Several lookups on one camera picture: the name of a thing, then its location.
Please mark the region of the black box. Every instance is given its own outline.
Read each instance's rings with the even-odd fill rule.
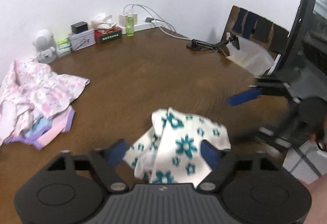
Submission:
[[[79,22],[79,23],[76,23],[74,25],[71,25],[71,27],[72,27],[72,32],[75,33],[75,34],[79,34],[81,32],[84,32],[84,31],[88,30],[86,22]]]

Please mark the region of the white plastic bag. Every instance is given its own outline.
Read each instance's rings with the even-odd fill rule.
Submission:
[[[230,56],[226,57],[227,59],[254,76],[262,75],[273,66],[274,59],[266,49],[243,37],[238,37],[238,41],[240,50],[236,49],[232,43],[227,44],[230,53]]]
[[[107,16],[106,13],[100,13],[92,19],[92,27],[96,30],[112,29],[116,22],[112,22],[112,15]]]

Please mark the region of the white cloth with teal flowers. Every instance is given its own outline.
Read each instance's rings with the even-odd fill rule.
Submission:
[[[209,141],[218,149],[230,149],[227,129],[194,114],[172,108],[152,113],[151,127],[126,152],[124,161],[136,178],[150,183],[193,183],[211,172],[200,154],[200,143]]]

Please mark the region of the power strip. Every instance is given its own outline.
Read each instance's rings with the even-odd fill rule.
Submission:
[[[154,20],[150,23],[144,22],[144,21],[139,21],[136,25],[134,25],[134,31],[140,31],[140,30],[145,30],[149,28],[155,28],[158,26],[163,25],[163,22]],[[122,34],[126,34],[126,27],[118,25],[122,29]]]

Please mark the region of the green bottle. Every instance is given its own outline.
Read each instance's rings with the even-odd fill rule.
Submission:
[[[128,13],[126,17],[126,36],[134,36],[134,18],[132,13]]]

